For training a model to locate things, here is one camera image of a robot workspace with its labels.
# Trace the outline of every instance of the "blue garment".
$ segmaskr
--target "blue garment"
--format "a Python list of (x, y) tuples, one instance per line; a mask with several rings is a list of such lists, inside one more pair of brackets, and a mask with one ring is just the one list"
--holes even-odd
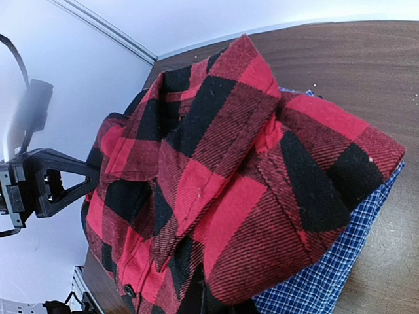
[[(311, 90), (306, 94), (314, 95)], [(319, 262), (253, 298), (260, 313), (333, 312), (350, 270), (361, 254), (378, 212), (403, 167), (404, 163), (401, 163), (390, 179), (355, 209), (346, 231)]]

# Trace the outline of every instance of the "wooden table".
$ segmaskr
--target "wooden table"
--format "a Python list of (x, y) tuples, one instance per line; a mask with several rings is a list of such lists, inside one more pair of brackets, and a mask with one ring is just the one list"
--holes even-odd
[[(419, 22), (315, 24), (251, 38), (281, 86), (311, 88), (406, 146), (406, 167), (335, 313), (419, 313)], [(227, 44), (158, 61), (146, 87), (159, 72), (201, 61)], [(93, 292), (109, 301), (100, 289)]]

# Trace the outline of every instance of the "cable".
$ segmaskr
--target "cable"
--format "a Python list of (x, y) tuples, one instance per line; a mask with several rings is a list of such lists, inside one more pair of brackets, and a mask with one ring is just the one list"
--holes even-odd
[(14, 234), (18, 234), (20, 232), (20, 228), (15, 228), (8, 231), (2, 231), (0, 232), (0, 237), (8, 237), (13, 236)]
[(64, 304), (68, 304), (68, 302), (71, 300), (71, 297), (74, 297), (74, 300), (76, 300), (80, 305), (83, 305), (83, 303), (80, 301), (80, 299), (76, 296), (74, 291), (71, 291), (67, 299), (65, 299)]
[(0, 42), (5, 44), (6, 47), (9, 48), (9, 50), (12, 52), (12, 54), (14, 56), (14, 59), (16, 60), (16, 62), (19, 65), (20, 72), (22, 72), (22, 75), (24, 77), (26, 88), (28, 88), (29, 87), (29, 77), (27, 75), (27, 70), (26, 70), (24, 61), (19, 54), (19, 51), (16, 49), (16, 47), (13, 45), (13, 43), (10, 41), (10, 39), (3, 36), (2, 34), (0, 34)]

